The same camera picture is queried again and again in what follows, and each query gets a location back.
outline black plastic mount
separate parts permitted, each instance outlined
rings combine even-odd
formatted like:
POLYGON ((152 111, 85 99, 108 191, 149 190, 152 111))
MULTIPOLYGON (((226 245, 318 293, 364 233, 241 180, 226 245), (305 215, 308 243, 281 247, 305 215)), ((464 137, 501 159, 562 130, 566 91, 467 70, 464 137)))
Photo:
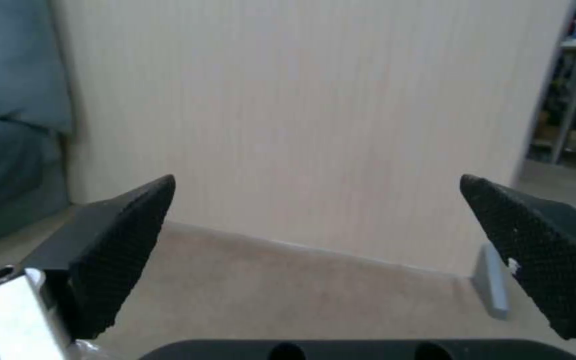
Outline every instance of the black plastic mount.
POLYGON ((461 193, 553 330, 576 338, 576 209, 472 175, 461 193))
POLYGON ((70 334, 96 338, 130 294, 157 242, 175 192, 167 175, 80 208, 21 263, 46 274, 70 334))
POLYGON ((528 340, 377 340, 175 342, 141 360, 576 360, 528 340))

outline carpet floor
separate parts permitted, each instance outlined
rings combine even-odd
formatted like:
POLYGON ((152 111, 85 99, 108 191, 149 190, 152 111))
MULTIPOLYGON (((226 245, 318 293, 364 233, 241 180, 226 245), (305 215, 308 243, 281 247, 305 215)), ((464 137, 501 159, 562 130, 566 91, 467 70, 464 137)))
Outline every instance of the carpet floor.
MULTIPOLYGON (((0 240, 18 262, 75 210, 0 240)), ((523 338, 576 354, 508 278, 507 321, 467 278, 167 223, 116 325, 95 342, 121 359, 188 339, 523 338)))

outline gray plastic piece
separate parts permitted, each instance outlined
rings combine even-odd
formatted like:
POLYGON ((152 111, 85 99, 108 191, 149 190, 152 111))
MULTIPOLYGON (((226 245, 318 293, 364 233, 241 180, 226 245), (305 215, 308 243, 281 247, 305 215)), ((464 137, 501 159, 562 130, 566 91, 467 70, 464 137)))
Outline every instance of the gray plastic piece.
POLYGON ((504 282, 502 267, 504 264, 493 244, 486 242, 481 246, 477 266, 472 276, 472 285, 484 303, 491 317, 505 321, 510 307, 504 282))

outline table leg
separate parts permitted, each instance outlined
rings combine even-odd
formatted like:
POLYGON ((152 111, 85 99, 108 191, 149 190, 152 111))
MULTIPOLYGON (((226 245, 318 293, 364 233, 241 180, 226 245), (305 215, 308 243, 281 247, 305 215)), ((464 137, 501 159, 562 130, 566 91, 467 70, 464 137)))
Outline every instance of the table leg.
POLYGON ((572 129, 573 123, 576 116, 576 82, 574 82, 574 87, 572 89, 572 95, 570 96, 570 103, 567 106, 566 113, 561 121, 561 126, 559 129, 559 134, 557 140, 552 147, 552 153, 550 155, 550 163, 557 164, 562 157, 562 152, 566 146, 566 140, 568 139, 569 132, 572 129))

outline blue couch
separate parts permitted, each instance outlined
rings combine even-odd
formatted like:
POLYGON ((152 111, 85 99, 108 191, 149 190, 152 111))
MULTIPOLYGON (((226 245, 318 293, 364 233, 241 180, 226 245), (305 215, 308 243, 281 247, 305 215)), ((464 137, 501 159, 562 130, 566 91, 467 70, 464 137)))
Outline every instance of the blue couch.
POLYGON ((69 205, 73 119, 46 0, 0 0, 0 237, 69 205))

